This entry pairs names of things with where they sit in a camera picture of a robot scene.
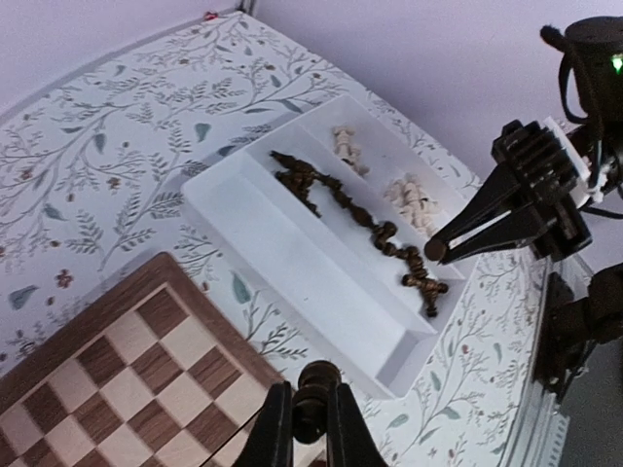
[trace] wall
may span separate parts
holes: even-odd
[[[544,24],[623,15],[618,0],[261,0],[257,16],[332,60],[441,141],[480,176],[506,123],[562,117],[561,55]],[[612,201],[623,211],[623,201]],[[621,226],[590,220],[593,268],[623,262]]]
[[[25,0],[0,2],[0,115],[104,54],[237,0]]]

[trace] white tray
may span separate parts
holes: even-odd
[[[333,154],[333,126],[348,124],[362,141],[369,184]],[[473,271],[474,260],[456,266],[426,264],[430,275],[450,285],[438,300],[439,316],[428,321],[420,292],[400,285],[403,262],[380,254],[367,230],[351,220],[319,184],[311,200],[316,218],[274,177],[272,150],[311,162],[340,179],[353,201],[375,220],[398,227],[392,241],[423,248],[426,238],[405,223],[379,193],[382,183],[404,173],[388,158],[373,164],[379,149],[416,171],[442,208],[458,197],[409,148],[350,97],[339,97],[228,156],[187,182],[185,212],[228,254],[255,287],[272,294],[281,312],[327,358],[341,366],[366,392],[379,398],[404,397],[413,386],[439,333],[448,322]],[[453,198],[454,215],[462,198]]]

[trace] leaf pattern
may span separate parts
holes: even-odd
[[[437,141],[331,63],[241,14],[124,53],[0,125],[0,376],[80,312],[81,297],[104,293],[130,273],[130,260],[155,251],[175,255],[286,378],[323,358],[270,294],[244,283],[236,292],[232,271],[240,282],[242,271],[207,232],[186,225],[180,188],[345,92],[473,196],[480,181]],[[76,280],[67,293],[55,277],[69,265]],[[498,463],[527,377],[542,268],[519,252],[483,255],[409,396],[366,402],[352,386],[389,467]],[[39,288],[17,294],[28,287]],[[11,297],[22,297],[18,312]]]

